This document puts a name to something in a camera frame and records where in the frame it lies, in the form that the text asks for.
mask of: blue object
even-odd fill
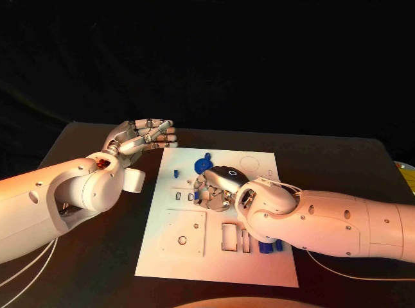
[[[260,253],[272,253],[275,251],[272,244],[259,241],[259,251]]]
[[[210,161],[210,153],[205,153],[205,157],[195,162],[195,172],[201,175],[212,166],[214,164]]]
[[[280,240],[280,239],[278,239],[278,240],[275,241],[275,249],[276,249],[279,252],[283,251],[283,244],[282,244],[282,240]]]

